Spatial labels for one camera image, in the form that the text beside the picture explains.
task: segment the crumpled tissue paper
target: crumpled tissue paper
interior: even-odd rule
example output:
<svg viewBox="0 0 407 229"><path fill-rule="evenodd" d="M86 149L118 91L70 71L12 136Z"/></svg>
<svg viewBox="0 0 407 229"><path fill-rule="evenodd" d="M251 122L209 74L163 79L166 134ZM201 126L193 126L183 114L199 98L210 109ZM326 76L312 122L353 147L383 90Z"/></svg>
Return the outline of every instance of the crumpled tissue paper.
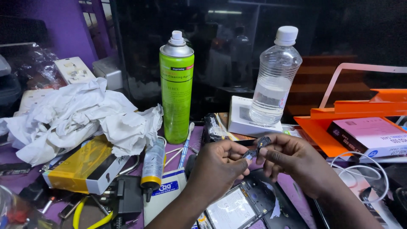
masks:
<svg viewBox="0 0 407 229"><path fill-rule="evenodd" d="M9 134L17 157L32 166L70 151L92 135L105 134L116 156L138 155L153 145L162 124L162 107L137 110L107 81L71 84L47 94L26 115L0 119L0 136Z"/></svg>

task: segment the white paper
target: white paper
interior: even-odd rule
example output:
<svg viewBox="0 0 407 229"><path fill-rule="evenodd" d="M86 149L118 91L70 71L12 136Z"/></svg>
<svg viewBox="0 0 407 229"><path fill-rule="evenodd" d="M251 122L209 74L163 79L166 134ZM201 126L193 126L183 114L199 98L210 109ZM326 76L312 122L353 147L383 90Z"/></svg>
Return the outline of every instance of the white paper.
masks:
<svg viewBox="0 0 407 229"><path fill-rule="evenodd" d="M280 217L280 214L281 214L281 211L280 211L280 203L278 202L278 198L277 198L277 195L276 195L276 191L274 190L274 188L273 188L273 186L272 186L271 184L266 183L266 182L264 182L264 181L262 181L262 182L263 182L263 184L266 185L266 187L267 187L268 189L270 189L270 190L274 193L274 196L276 197L276 205L274 205L274 209L273 209L273 212L272 212L272 214L271 214L271 216L270 216L270 219L272 219L272 218L274 218L274 217Z"/></svg>
<svg viewBox="0 0 407 229"><path fill-rule="evenodd" d="M137 107L106 85L106 79L96 78L52 91L27 114L0 119L0 136L9 133L17 157L32 166L100 134L113 143L116 156L138 155L157 139L162 107L134 112Z"/></svg>
<svg viewBox="0 0 407 229"><path fill-rule="evenodd" d="M240 189L211 204L206 212L215 229L238 229L256 216Z"/></svg>

